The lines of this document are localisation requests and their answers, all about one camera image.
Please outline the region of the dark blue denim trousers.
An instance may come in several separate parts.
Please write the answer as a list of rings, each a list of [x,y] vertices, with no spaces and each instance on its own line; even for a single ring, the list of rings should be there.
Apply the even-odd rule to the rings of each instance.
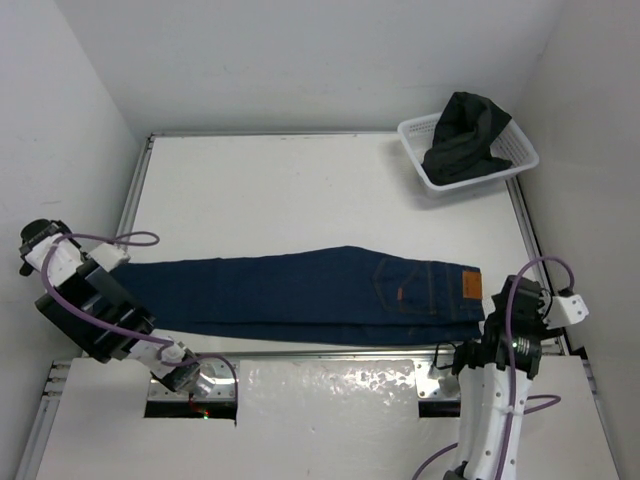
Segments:
[[[421,346],[475,339],[484,320],[478,268],[353,246],[129,263],[112,275],[156,328],[198,335]]]

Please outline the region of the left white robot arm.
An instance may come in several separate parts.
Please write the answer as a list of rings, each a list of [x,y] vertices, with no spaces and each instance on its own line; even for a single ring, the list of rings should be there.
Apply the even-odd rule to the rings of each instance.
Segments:
[[[136,360],[174,393],[195,392],[200,364],[192,351],[154,333],[154,316],[113,277],[129,262],[128,246],[153,246],[159,237],[134,241],[75,234],[60,220],[37,219],[21,231],[19,273],[36,272],[45,293],[35,307],[89,357],[106,364]]]

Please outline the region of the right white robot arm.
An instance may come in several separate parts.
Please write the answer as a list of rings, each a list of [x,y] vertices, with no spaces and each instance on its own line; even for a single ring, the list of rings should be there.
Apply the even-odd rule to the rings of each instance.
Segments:
[[[539,283],[509,276],[478,341],[457,347],[460,426],[446,479],[514,479],[528,394],[547,338]]]

